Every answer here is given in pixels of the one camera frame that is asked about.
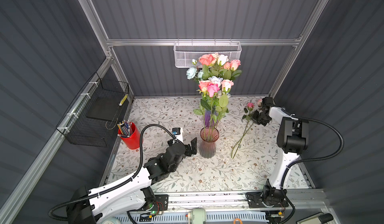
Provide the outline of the pink grey glass vase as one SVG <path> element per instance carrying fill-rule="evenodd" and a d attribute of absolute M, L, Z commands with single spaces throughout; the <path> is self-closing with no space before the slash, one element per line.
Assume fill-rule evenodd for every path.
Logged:
<path fill-rule="evenodd" d="M 216 154 L 216 142 L 220 137 L 218 130 L 216 128 L 206 126 L 201 130 L 200 136 L 202 139 L 202 142 L 199 145 L 199 153 L 201 157 L 207 159 L 212 158 Z"/>

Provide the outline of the purple blue glass vase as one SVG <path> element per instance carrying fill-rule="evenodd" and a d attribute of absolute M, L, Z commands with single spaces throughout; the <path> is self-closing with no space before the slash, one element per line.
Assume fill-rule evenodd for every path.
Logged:
<path fill-rule="evenodd" d="M 204 115 L 205 127 L 217 128 L 217 126 L 219 124 L 219 113 L 217 111 L 214 111 L 214 116 L 216 116 L 216 118 L 211 117 L 211 111 L 210 110 L 205 111 L 205 115 Z"/>

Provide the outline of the pale pink rose stem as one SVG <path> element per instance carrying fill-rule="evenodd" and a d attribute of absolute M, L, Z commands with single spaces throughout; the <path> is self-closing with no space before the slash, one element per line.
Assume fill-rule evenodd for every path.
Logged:
<path fill-rule="evenodd" d="M 227 80 L 227 79 L 223 79 L 222 84 L 221 84 L 220 87 L 218 87 L 215 84 L 212 84 L 212 86 L 210 86 L 211 90 L 209 90 L 209 93 L 211 94 L 212 104 L 213 104 L 212 117 L 216 118 L 216 116 L 214 116 L 214 111 L 216 111 L 216 106 L 218 104 L 218 99 L 224 93 L 226 93 L 228 95 L 228 97 L 230 97 L 230 91 L 231 91 L 231 88 L 232 88 L 233 85 L 234 85 L 233 81 Z"/>

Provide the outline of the light blue peony flower stem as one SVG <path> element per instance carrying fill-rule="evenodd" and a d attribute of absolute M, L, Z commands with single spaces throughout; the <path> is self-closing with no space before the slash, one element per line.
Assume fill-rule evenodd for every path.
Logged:
<path fill-rule="evenodd" d="M 186 71 L 186 76 L 188 80 L 192 80 L 199 84 L 200 81 L 203 81 L 203 68 L 202 68 L 202 63 L 200 60 L 193 59 L 192 60 L 192 67 L 190 67 Z"/>

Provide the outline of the cream pink rose stem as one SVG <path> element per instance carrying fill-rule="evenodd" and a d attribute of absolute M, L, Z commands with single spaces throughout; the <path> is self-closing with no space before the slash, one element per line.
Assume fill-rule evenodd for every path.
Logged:
<path fill-rule="evenodd" d="M 216 69 L 218 71 L 219 74 L 223 74 L 224 72 L 226 72 L 228 70 L 228 62 L 229 62 L 229 58 L 228 56 L 226 55 L 219 55 L 218 59 L 217 59 L 217 63 L 216 63 Z"/>

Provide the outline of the pink peony flower stem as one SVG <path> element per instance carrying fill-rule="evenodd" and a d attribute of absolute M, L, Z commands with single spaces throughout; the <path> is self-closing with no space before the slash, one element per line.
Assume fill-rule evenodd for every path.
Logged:
<path fill-rule="evenodd" d="M 203 67 L 203 74 L 210 76 L 210 67 L 213 67 L 217 63 L 219 57 L 218 53 L 205 54 L 199 58 L 199 62 Z"/>

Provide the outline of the pink coral rose stem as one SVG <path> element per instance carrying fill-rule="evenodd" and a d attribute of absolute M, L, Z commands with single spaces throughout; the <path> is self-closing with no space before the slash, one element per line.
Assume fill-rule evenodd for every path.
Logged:
<path fill-rule="evenodd" d="M 239 70 L 241 66 L 240 60 L 232 60 L 225 63 L 221 68 L 221 77 L 227 80 L 235 80 L 242 74 L 242 70 Z"/>

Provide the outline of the white blue rose stem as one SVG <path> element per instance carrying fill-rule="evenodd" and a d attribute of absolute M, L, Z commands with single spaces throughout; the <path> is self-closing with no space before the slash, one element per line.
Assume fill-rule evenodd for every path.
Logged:
<path fill-rule="evenodd" d="M 209 77 L 209 81 L 210 81 L 212 84 L 215 84 L 215 85 L 217 85 L 218 87 L 220 87 L 221 84 L 222 84 L 223 78 L 219 78 L 219 77 L 213 76 L 213 77 Z"/>

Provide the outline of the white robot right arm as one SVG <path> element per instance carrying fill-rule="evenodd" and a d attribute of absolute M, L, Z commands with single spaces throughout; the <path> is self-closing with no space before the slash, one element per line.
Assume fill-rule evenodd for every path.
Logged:
<path fill-rule="evenodd" d="M 280 123 L 277 135 L 278 159 L 263 188 L 261 201 L 266 207 L 285 206 L 290 164 L 297 161 L 309 145 L 309 122 L 287 114 L 281 107 L 268 107 L 252 115 L 252 121 L 265 126 L 270 121 Z"/>

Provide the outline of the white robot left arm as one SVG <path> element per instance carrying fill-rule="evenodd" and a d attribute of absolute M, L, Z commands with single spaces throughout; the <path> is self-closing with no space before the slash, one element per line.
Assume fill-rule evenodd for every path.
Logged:
<path fill-rule="evenodd" d="M 73 200 L 93 194 L 96 197 L 67 206 L 68 223 L 101 224 L 125 211 L 151 209 L 156 202 L 151 186 L 174 173 L 185 157 L 197 154 L 196 138 L 188 145 L 179 141 L 169 142 L 171 145 L 166 152 L 150 158 L 138 175 L 131 174 L 100 188 L 78 189 L 72 197 Z"/>

